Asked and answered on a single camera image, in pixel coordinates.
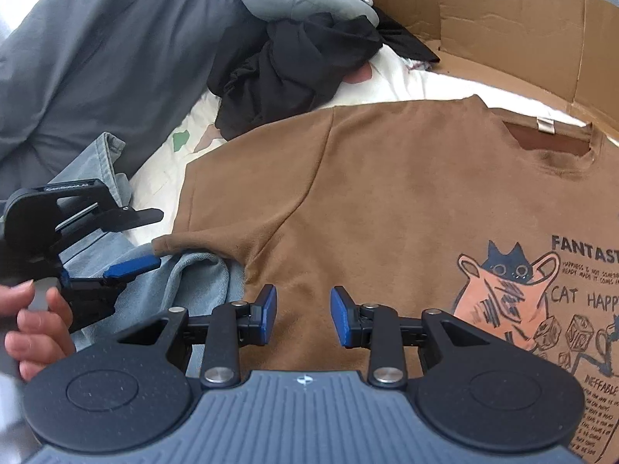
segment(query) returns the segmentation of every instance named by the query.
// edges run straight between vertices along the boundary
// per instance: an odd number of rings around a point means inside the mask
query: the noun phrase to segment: black cat drawing
[[[526,284],[533,277],[533,267],[524,256],[520,243],[504,255],[494,242],[488,242],[488,259],[482,263],[482,268],[515,283]]]

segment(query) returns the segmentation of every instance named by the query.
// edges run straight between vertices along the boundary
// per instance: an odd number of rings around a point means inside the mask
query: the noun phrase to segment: circular pad
[[[190,402],[185,375],[142,345],[94,344],[24,388],[24,415],[38,439],[86,454],[143,446],[173,429]]]
[[[86,411],[111,411],[130,403],[137,395],[137,380],[128,373],[96,370],[72,380],[67,398]]]
[[[493,371],[470,381],[470,394],[480,404],[495,410],[522,410],[542,394],[539,384],[520,372]]]
[[[515,347],[462,347],[420,379],[416,405],[449,439],[482,452],[567,445],[584,412],[578,381]]]

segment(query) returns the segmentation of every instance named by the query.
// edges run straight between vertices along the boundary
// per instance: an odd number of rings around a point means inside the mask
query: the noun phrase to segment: cardboard box
[[[542,101],[619,138],[619,9],[604,0],[374,0],[437,71]]]

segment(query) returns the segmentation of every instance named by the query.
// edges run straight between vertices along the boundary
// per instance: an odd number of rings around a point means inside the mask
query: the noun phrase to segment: orange bag drawing
[[[531,280],[518,283],[489,272],[467,255],[460,255],[458,266],[469,281],[454,315],[530,351],[535,348],[535,331],[548,318],[545,291],[559,273],[560,265],[558,254],[546,253],[532,264]]]

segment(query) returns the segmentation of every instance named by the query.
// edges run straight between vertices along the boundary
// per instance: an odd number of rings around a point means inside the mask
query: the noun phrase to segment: human hand
[[[47,365],[75,352],[69,334],[73,313],[57,288],[45,294],[47,310],[28,310],[35,297],[32,281],[14,288],[0,286],[0,316],[17,314],[17,328],[4,339],[4,347],[19,361],[19,372],[29,381]]]

